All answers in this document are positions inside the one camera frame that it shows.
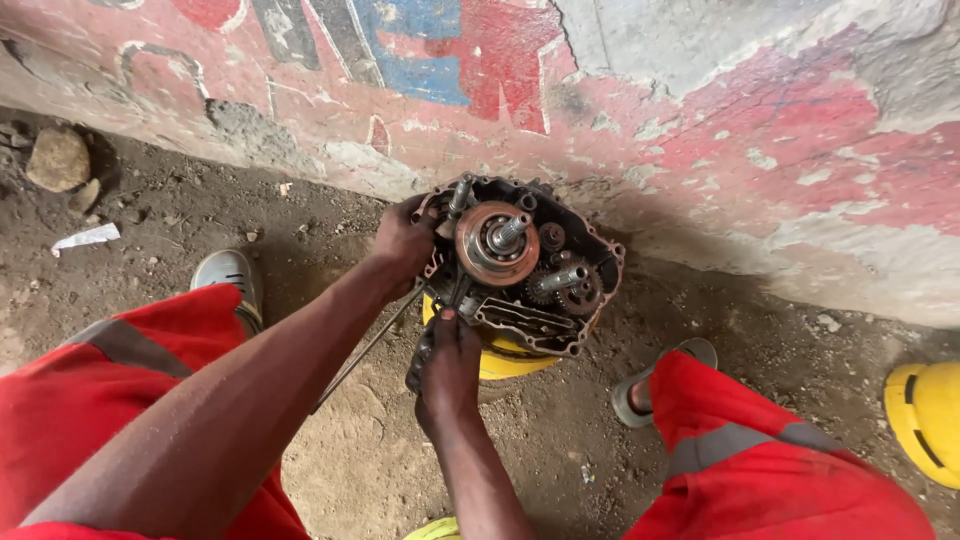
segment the white paper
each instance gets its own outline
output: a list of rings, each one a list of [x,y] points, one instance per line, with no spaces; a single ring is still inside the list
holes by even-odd
[[[119,237],[120,232],[117,231],[117,226],[112,223],[107,223],[96,229],[90,229],[89,231],[67,236],[54,244],[54,247],[50,248],[50,253],[54,254],[54,257],[59,257],[61,249],[84,246],[86,244],[97,244],[108,240],[116,240]]]

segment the shoe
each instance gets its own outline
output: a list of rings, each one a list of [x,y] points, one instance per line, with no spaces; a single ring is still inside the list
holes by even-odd
[[[190,280],[190,290],[214,283],[230,283],[241,293],[237,315],[250,323],[252,333],[263,331],[263,280],[247,254],[240,248],[220,250],[207,256],[197,266]]]
[[[681,351],[700,360],[700,362],[708,368],[717,368],[717,352],[713,349],[713,346],[710,345],[710,342],[706,341],[703,337],[687,339],[673,349],[663,351],[660,353],[660,356],[658,356],[657,361],[670,351]],[[633,408],[630,407],[630,389],[634,384],[650,377],[650,374],[654,372],[654,368],[656,367],[657,363],[654,362],[652,366],[640,373],[629,376],[618,383],[610,393],[610,403],[613,405],[613,411],[616,412],[616,416],[620,419],[620,422],[623,422],[628,428],[643,428],[644,426],[649,426],[654,423],[653,412],[637,414]]]

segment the concrete wall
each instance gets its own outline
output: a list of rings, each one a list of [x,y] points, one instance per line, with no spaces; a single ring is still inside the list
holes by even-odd
[[[539,176],[635,254],[953,326],[958,11],[0,0],[0,103],[393,200]]]

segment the soil floor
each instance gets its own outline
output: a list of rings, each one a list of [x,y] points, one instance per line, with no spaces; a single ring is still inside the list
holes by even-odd
[[[0,110],[0,122],[12,120],[31,135],[57,121]],[[31,184],[15,160],[0,167],[0,374],[98,319],[185,291],[204,256],[233,245],[258,255],[266,314],[279,321],[364,256],[385,208],[120,136],[91,139],[93,174],[105,184],[92,213],[122,237],[61,258],[50,246],[91,226],[66,211],[69,194]],[[608,393],[662,349],[703,336],[721,371],[842,441],[915,497],[943,538],[960,538],[956,492],[907,459],[880,400],[895,365],[955,360],[960,334],[791,304],[745,278],[629,262],[580,357],[481,389],[492,438],[543,537],[618,537],[658,495],[667,467],[660,436],[620,425]],[[418,313],[411,308],[387,333],[283,457],[284,487],[316,538],[401,538],[451,511],[403,384]],[[817,324],[822,313],[842,327]],[[584,466],[594,481],[584,481]]]

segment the motorcycle engine crankcase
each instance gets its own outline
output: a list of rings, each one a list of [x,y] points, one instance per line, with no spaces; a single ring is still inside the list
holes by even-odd
[[[507,356],[576,356],[623,279],[626,250],[599,236],[540,179],[469,172],[436,187],[415,212],[438,215],[427,294],[450,299],[458,265],[472,278],[460,314],[485,338],[524,350]]]

